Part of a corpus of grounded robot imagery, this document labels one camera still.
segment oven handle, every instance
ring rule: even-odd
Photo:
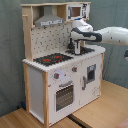
[[[59,87],[66,87],[66,86],[70,85],[72,82],[73,82],[73,81],[71,80],[71,81],[69,81],[69,82],[66,83],[66,84],[61,84],[61,85],[59,85]]]
[[[87,84],[87,80],[86,80],[86,77],[85,76],[83,76],[83,80],[84,80],[84,87],[82,87],[82,90],[85,90],[86,84]]]

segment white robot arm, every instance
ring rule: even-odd
[[[128,45],[128,29],[121,27],[107,27],[93,31],[93,27],[83,19],[74,20],[72,23],[71,38],[75,41],[75,52],[79,54],[80,41],[102,42],[110,44]],[[125,52],[128,61],[128,50]]]

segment backsplash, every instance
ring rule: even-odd
[[[41,57],[67,48],[72,23],[64,23],[32,30],[33,58]]]

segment wooden table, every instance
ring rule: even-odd
[[[1,117],[0,128],[44,128],[44,126],[31,114],[19,109]],[[80,126],[66,117],[50,128],[80,128]]]
[[[115,128],[128,118],[128,89],[102,81],[101,97],[71,117],[87,128]]]

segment oven door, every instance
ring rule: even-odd
[[[76,111],[79,107],[80,75],[57,82],[49,87],[50,125]]]
[[[67,21],[82,17],[82,4],[67,5]]]
[[[99,97],[102,55],[86,59],[82,63],[80,105],[86,105]]]

